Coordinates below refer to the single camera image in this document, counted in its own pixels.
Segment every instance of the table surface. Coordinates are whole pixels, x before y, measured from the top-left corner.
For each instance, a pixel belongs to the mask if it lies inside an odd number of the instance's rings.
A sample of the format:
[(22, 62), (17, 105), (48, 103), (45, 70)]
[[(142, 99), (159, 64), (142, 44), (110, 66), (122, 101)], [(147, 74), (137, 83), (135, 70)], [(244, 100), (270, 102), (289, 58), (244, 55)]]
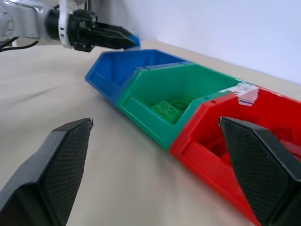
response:
[[(301, 99), (301, 86), (159, 41), (143, 43)], [(85, 172), (69, 226), (251, 226), (89, 86), (106, 49), (37, 46), (0, 55), (0, 189), (49, 132), (92, 117)]]

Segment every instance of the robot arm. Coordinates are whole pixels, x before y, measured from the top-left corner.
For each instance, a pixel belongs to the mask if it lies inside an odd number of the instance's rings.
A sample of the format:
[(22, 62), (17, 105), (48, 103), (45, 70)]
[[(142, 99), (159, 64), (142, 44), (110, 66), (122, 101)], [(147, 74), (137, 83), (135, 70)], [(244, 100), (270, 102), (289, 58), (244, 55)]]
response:
[(25, 37), (66, 48), (90, 52), (94, 46), (120, 49), (139, 45), (139, 39), (123, 27), (99, 23), (88, 10), (70, 10), (73, 2), (60, 0), (60, 9), (35, 0), (0, 1), (0, 41)]

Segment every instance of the cable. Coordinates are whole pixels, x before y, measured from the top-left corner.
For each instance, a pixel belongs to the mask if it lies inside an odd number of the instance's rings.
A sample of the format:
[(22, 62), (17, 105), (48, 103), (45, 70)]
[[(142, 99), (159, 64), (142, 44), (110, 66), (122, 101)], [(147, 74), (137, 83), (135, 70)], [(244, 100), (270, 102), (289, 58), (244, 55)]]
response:
[(9, 50), (18, 50), (18, 49), (25, 49), (25, 48), (30, 48), (35, 46), (39, 41), (34, 41), (32, 44), (27, 45), (27, 46), (19, 46), (19, 47), (9, 47), (9, 48), (2, 48), (0, 49), (0, 53), (4, 51), (9, 51)]
[(10, 40), (4, 42), (2, 45), (0, 45), (0, 49), (2, 49), (2, 48), (4, 48), (4, 47), (8, 46), (9, 44), (11, 44), (12, 42), (14, 42), (14, 41), (17, 40), (17, 39), (18, 39), (18, 37), (14, 37), (14, 38), (12, 38), (12, 39), (10, 39)]

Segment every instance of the blue bin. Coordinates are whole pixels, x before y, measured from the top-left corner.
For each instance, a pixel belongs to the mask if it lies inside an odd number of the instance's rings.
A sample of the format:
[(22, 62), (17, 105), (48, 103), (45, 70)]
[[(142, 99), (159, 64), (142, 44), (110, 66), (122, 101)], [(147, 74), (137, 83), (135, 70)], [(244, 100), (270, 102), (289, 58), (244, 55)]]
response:
[(137, 69), (164, 67), (179, 63), (189, 63), (189, 61), (157, 49), (104, 52), (85, 79), (115, 104)]

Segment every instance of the white wall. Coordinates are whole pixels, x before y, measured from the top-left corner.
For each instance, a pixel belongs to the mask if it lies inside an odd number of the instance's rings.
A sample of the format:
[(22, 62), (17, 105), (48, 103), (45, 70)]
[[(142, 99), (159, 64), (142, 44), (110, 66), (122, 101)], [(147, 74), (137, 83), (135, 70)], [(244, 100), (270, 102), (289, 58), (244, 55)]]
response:
[(108, 1), (110, 22), (144, 39), (301, 84), (301, 0)]

